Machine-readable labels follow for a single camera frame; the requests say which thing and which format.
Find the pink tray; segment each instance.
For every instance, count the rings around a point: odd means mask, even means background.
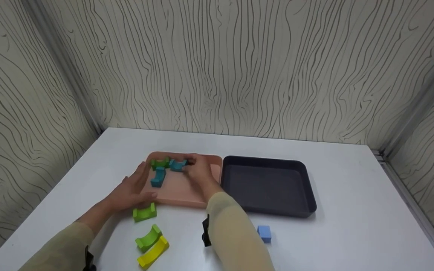
[[[147,168],[145,169],[144,176],[147,177],[147,182],[143,187],[142,192],[157,192],[156,202],[161,204],[169,204],[176,206],[187,206],[195,208],[205,208],[207,204],[202,198],[202,195],[197,190],[197,187],[193,187],[191,182],[182,172],[174,172],[167,168],[167,174],[164,179],[164,183],[161,188],[152,187],[150,180],[155,177],[155,171],[152,170],[150,162],[152,159],[163,160],[168,156],[170,159],[176,159],[177,161],[184,160],[183,153],[174,152],[162,152],[155,151],[150,153],[147,157]],[[222,158],[216,155],[205,155],[207,161],[210,163],[212,175],[214,179],[220,183],[220,173],[222,171]]]

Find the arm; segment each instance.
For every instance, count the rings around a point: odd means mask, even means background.
[[[200,188],[209,214],[209,237],[226,271],[273,271],[264,242],[241,206],[212,177],[205,156],[188,154],[193,165],[184,167]]]
[[[125,177],[105,199],[91,207],[74,223],[46,242],[19,271],[83,270],[85,248],[89,246],[107,220],[116,212],[153,201],[156,193],[140,194],[145,181],[141,163],[136,171]]]

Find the curved block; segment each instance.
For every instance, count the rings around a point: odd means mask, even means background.
[[[133,220],[139,222],[145,219],[154,218],[157,216],[157,208],[155,203],[151,203],[149,207],[145,209],[133,209]]]
[[[186,165],[187,160],[184,160],[182,162],[177,162],[175,159],[170,160],[170,163],[168,164],[171,171],[182,171],[182,168],[184,165]]]
[[[165,168],[160,166],[157,167],[157,170],[155,171],[155,178],[150,180],[150,184],[152,185],[152,187],[162,187],[165,175],[167,175],[167,171],[165,171]]]
[[[135,239],[135,242],[138,249],[140,249],[142,253],[145,253],[158,241],[158,238],[160,238],[161,235],[162,231],[157,227],[156,224],[153,224],[150,232],[148,232],[147,235],[142,238]]]
[[[168,165],[170,163],[170,158],[168,156],[165,156],[165,159],[163,160],[152,159],[150,163],[152,165],[153,171],[155,171],[158,167],[168,168]]]
[[[150,249],[147,253],[143,254],[142,256],[138,257],[136,261],[141,266],[143,270],[146,270],[150,265],[155,262],[160,255],[168,249],[169,243],[167,239],[162,235],[158,238],[158,241],[155,243],[155,245]]]

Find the lime green block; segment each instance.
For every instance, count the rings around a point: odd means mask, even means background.
[[[168,156],[166,156],[164,160],[152,159],[150,164],[152,165],[153,171],[155,171],[158,167],[169,168],[170,167],[170,158]]]
[[[157,216],[157,209],[155,203],[151,203],[149,207],[145,209],[133,209],[133,220],[140,222],[145,219],[154,218]]]
[[[152,247],[152,245],[155,245],[161,235],[162,231],[157,227],[156,224],[153,224],[150,232],[148,232],[147,235],[142,238],[135,239],[135,242],[140,251],[145,253]]]

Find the yellow arch block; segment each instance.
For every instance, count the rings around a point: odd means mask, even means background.
[[[162,235],[158,239],[158,241],[155,243],[155,245],[148,250],[147,253],[143,254],[142,256],[138,257],[136,261],[141,266],[143,270],[146,270],[150,265],[155,262],[162,253],[168,249],[169,243],[167,239]]]

